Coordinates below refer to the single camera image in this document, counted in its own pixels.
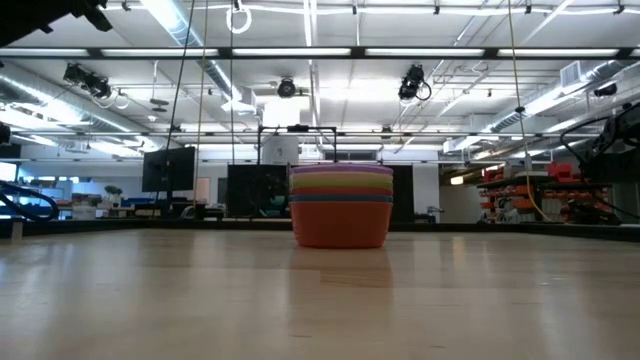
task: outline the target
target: stacked bowl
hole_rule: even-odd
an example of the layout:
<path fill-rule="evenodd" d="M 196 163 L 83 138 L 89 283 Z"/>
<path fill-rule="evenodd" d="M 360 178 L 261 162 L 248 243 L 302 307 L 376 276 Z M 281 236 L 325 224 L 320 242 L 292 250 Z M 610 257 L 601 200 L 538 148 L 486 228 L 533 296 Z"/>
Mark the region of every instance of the stacked bowl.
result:
<path fill-rule="evenodd" d="M 296 241 L 316 248 L 378 248 L 393 206 L 393 170 L 331 164 L 291 169 L 291 219 Z"/>

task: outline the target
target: yellow cable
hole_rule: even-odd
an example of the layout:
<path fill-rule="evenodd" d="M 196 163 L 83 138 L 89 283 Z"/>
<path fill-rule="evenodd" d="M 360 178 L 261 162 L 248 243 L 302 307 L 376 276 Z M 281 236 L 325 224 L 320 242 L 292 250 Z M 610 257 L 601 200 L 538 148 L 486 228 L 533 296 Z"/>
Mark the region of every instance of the yellow cable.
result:
<path fill-rule="evenodd" d="M 198 194 L 198 173 L 200 169 L 200 130 L 202 129 L 202 108 L 204 104 L 204 69 L 207 67 L 207 28 L 209 27 L 209 0 L 205 3 L 204 12 L 204 40 L 202 44 L 202 72 L 200 73 L 200 110 L 198 113 L 198 137 L 196 139 L 196 173 L 193 179 L 193 211 L 196 211 L 196 205 L 198 201 L 196 196 Z"/>
<path fill-rule="evenodd" d="M 517 68 L 517 60 L 516 60 L 516 41 L 515 41 L 515 36 L 513 33 L 513 19 L 512 19 L 512 14 L 511 14 L 511 0 L 509 0 L 508 3 L 508 7 L 509 7 L 509 30 L 510 30 L 510 34 L 511 34 L 511 52 L 513 55 L 513 77 L 515 79 L 516 82 L 516 98 L 518 99 L 518 108 L 522 107 L 522 104 L 520 103 L 520 87 L 518 85 L 518 68 Z M 538 204 L 536 204 L 533 195 L 531 194 L 531 182 L 529 179 L 529 168 L 526 164 L 526 160 L 530 159 L 529 157 L 529 146 L 527 145 L 527 139 L 525 139 L 525 133 L 524 133 L 524 122 L 522 121 L 522 113 L 519 113 L 519 118 L 520 118 L 520 130 L 522 131 L 522 139 L 524 139 L 524 154 L 525 154 L 525 166 L 524 166 L 524 171 L 525 171 L 525 175 L 527 177 L 527 194 L 529 195 L 529 201 L 531 201 L 531 204 L 533 205 L 533 207 L 536 209 L 536 211 L 538 211 L 538 213 L 540 213 L 540 215 L 542 215 L 542 217 L 547 220 L 547 221 L 553 221 L 551 220 L 541 209 L 540 207 L 538 207 Z"/>

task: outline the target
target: white cylinder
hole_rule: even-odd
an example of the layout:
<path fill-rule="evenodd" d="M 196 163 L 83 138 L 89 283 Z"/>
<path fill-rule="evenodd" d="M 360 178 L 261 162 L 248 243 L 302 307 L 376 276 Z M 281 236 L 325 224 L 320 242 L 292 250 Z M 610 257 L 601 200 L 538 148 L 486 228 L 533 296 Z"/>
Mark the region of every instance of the white cylinder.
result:
<path fill-rule="evenodd" d="M 271 136 L 262 146 L 265 165 L 298 165 L 298 137 Z"/>

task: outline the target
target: computer monitor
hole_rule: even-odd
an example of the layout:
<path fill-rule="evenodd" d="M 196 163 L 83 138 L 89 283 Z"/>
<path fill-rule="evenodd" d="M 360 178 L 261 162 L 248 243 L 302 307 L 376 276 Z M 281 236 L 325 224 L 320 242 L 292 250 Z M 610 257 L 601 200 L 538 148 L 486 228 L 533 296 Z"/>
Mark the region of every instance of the computer monitor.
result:
<path fill-rule="evenodd" d="M 144 154 L 142 191 L 193 190 L 195 156 L 194 147 Z"/>

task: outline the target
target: purple bowl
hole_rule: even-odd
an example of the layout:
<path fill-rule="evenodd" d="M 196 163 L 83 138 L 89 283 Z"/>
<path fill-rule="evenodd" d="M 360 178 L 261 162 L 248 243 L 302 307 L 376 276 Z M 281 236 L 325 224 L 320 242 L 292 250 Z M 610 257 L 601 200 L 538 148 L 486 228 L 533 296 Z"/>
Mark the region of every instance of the purple bowl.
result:
<path fill-rule="evenodd" d="M 291 169 L 292 174 L 307 174 L 314 172 L 344 171 L 369 172 L 393 175 L 393 169 L 379 165 L 331 164 L 331 165 L 302 165 Z"/>

